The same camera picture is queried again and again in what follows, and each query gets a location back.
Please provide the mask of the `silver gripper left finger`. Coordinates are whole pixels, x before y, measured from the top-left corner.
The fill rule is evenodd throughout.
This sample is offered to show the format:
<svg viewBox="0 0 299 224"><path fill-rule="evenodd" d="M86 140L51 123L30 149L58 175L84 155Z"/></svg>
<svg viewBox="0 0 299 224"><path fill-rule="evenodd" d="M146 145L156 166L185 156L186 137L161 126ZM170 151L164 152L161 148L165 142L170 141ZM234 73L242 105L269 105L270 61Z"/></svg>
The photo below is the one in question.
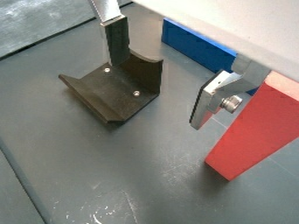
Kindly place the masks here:
<svg viewBox="0 0 299 224"><path fill-rule="evenodd" d="M88 0L88 3L106 42L109 64L118 66L129 57L126 17L121 14L117 0Z"/></svg>

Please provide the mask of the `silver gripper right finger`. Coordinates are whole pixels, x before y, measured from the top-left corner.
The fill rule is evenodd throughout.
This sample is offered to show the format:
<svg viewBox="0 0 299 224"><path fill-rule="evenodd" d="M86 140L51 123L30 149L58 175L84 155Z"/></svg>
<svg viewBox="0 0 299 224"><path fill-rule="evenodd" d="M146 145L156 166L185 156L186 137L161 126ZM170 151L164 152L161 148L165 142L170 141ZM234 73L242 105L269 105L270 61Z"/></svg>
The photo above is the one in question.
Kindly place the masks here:
<svg viewBox="0 0 299 224"><path fill-rule="evenodd" d="M200 87L190 112L189 124L197 130L220 109L233 113L241 103L238 94L260 86L270 69L238 54L232 72L220 70Z"/></svg>

